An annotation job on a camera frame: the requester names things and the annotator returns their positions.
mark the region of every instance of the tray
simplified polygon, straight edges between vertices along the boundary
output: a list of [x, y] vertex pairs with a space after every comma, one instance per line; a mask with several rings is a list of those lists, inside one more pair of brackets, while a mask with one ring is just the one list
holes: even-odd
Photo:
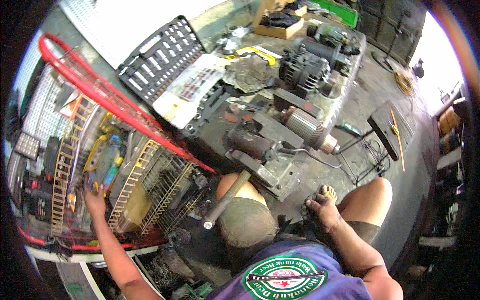
[[180, 15], [155, 31], [117, 69], [120, 80], [149, 105], [182, 71], [207, 53]]

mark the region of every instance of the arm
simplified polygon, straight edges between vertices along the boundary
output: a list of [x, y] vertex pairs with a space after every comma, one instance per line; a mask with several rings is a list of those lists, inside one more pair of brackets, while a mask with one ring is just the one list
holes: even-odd
[[129, 300], [161, 299], [145, 282], [135, 263], [128, 257], [108, 227], [105, 221], [106, 207], [103, 199], [103, 187], [98, 189], [97, 196], [85, 188], [85, 202], [92, 216], [108, 270], [125, 297]]
[[305, 205], [331, 236], [345, 268], [362, 278], [374, 300], [403, 298], [402, 288], [388, 274], [383, 257], [345, 222], [330, 198], [314, 194]]

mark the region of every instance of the green container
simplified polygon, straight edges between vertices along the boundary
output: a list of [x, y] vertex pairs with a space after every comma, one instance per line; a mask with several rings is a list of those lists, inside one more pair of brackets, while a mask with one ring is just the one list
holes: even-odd
[[342, 5], [332, 0], [310, 0], [320, 4], [323, 9], [328, 9], [330, 12], [342, 18], [342, 23], [355, 28], [359, 20], [359, 13], [351, 9], [348, 5]]

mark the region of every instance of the white pegboard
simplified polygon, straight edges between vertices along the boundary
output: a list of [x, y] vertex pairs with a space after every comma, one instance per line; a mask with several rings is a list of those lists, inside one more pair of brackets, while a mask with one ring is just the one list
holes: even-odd
[[225, 0], [62, 0], [60, 8], [114, 68], [153, 32], [184, 15], [191, 20]]
[[51, 66], [43, 70], [23, 125], [23, 131], [40, 139], [43, 148], [47, 146], [49, 137], [62, 138], [68, 123], [67, 117], [54, 110], [60, 86], [51, 76], [52, 70]]
[[[13, 83], [13, 91], [18, 90], [19, 92], [19, 99], [23, 100], [25, 96], [25, 90], [30, 82], [30, 78], [32, 78], [32, 73], [38, 64], [38, 60], [42, 57], [40, 54], [40, 50], [38, 49], [38, 40], [40, 36], [43, 34], [41, 30], [38, 30], [30, 45], [25, 52], [24, 58], [22, 63], [20, 64], [20, 68], [18, 69], [17, 75], [15, 77], [15, 82]], [[18, 107], [22, 106], [22, 101], [18, 103]]]

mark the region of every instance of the green circular logo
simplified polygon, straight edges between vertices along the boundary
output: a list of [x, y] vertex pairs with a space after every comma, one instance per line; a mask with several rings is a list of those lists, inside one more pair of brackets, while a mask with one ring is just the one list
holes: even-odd
[[299, 299], [327, 279], [327, 271], [317, 270], [308, 259], [274, 256], [247, 270], [243, 285], [256, 299]]

